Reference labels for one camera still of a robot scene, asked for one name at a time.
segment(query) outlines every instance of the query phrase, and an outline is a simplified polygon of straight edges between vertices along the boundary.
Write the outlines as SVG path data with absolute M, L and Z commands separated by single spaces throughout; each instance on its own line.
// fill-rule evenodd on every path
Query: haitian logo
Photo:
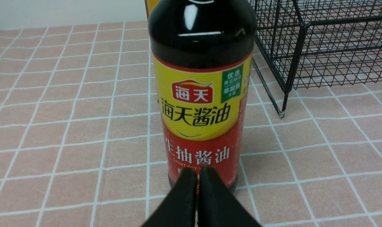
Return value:
M 172 83 L 173 98 L 195 104 L 208 104 L 213 102 L 214 89 L 212 82 L 201 84 L 195 80 L 187 79 L 184 81 Z

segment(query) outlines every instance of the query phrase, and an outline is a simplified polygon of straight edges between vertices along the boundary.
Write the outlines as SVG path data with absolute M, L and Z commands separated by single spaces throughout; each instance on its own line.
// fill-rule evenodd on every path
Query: dark glass bottle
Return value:
M 160 0 L 150 14 L 170 182 L 212 166 L 235 187 L 256 28 L 246 0 Z

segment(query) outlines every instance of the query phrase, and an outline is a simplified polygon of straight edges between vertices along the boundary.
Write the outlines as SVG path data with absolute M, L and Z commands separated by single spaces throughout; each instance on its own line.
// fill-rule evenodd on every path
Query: bottle label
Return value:
M 157 94 L 175 182 L 184 167 L 216 168 L 230 186 L 237 177 L 251 56 L 230 66 L 188 69 L 154 58 Z

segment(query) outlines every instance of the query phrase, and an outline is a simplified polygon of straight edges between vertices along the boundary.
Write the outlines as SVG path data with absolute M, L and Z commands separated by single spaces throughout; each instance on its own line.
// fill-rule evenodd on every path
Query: red label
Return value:
M 241 136 L 247 95 L 240 101 L 237 122 L 224 135 L 209 141 L 191 141 L 171 133 L 163 123 L 169 177 L 176 182 L 181 169 L 193 168 L 199 174 L 204 166 L 214 167 L 227 187 L 235 183 L 240 157 Z

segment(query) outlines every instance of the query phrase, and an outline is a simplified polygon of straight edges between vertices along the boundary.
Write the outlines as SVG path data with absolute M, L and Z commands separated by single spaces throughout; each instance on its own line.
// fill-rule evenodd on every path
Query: black object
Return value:
M 250 0 L 257 43 L 284 92 L 382 81 L 382 0 Z
M 192 168 L 184 168 L 167 197 L 142 227 L 262 227 L 223 184 L 214 168 L 202 168 L 199 195 Z

